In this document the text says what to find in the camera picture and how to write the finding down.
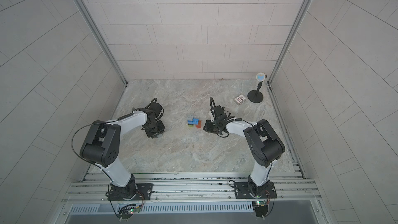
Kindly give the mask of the light blue long lego brick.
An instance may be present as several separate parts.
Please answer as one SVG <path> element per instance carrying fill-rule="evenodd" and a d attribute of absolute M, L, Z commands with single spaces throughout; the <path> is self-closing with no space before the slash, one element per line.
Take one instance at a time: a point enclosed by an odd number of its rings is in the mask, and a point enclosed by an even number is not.
<path fill-rule="evenodd" d="M 188 120 L 188 125 L 197 125 L 199 124 L 199 120 L 197 118 L 192 118 L 192 120 Z"/>

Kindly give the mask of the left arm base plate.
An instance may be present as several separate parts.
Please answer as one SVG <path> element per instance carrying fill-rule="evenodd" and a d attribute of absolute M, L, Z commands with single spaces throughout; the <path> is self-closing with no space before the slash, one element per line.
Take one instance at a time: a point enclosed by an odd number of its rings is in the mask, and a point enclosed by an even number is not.
<path fill-rule="evenodd" d="M 110 189 L 106 192 L 107 200 L 111 201 L 131 201 L 131 200 L 150 200 L 153 184 L 135 184 L 130 183 L 125 187 L 117 187 L 110 185 Z"/>

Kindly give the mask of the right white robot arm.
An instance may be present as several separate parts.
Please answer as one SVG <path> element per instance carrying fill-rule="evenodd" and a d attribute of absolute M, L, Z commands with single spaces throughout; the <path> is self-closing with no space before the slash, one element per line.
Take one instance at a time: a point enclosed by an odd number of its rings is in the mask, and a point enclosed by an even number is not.
<path fill-rule="evenodd" d="M 262 119 L 248 122 L 241 118 L 226 114 L 224 107 L 210 103 L 211 119 L 207 120 L 203 129 L 220 138 L 235 134 L 246 139 L 249 150 L 255 160 L 254 168 L 248 176 L 247 188 L 254 198 L 275 199 L 276 192 L 269 174 L 275 161 L 285 152 L 285 146 L 270 123 Z"/>

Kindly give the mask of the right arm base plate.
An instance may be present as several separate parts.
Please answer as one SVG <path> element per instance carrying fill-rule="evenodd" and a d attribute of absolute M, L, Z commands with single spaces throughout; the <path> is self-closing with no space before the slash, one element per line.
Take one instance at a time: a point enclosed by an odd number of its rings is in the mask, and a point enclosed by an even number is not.
<path fill-rule="evenodd" d="M 272 181 L 266 182 L 262 186 L 255 183 L 236 182 L 234 183 L 236 199 L 276 199 L 277 192 Z"/>

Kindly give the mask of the red orange lego brick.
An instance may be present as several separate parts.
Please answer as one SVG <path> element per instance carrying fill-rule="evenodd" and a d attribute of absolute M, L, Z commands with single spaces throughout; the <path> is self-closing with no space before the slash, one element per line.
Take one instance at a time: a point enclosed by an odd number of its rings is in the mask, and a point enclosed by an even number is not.
<path fill-rule="evenodd" d="M 199 120 L 198 123 L 196 124 L 196 127 L 201 128 L 201 126 L 202 126 L 202 122 Z"/>

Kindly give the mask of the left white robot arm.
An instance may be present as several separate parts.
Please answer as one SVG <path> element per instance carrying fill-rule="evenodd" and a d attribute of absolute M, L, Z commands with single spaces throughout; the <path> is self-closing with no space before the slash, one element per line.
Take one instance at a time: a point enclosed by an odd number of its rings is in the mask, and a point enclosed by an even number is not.
<path fill-rule="evenodd" d="M 120 140 L 129 131 L 141 128 L 148 138 L 155 139 L 165 131 L 161 121 L 164 108 L 154 98 L 144 108 L 109 121 L 94 121 L 82 144 L 78 157 L 93 164 L 110 179 L 108 200 L 132 200 L 136 195 L 145 196 L 135 183 L 135 177 L 128 172 L 119 159 Z"/>

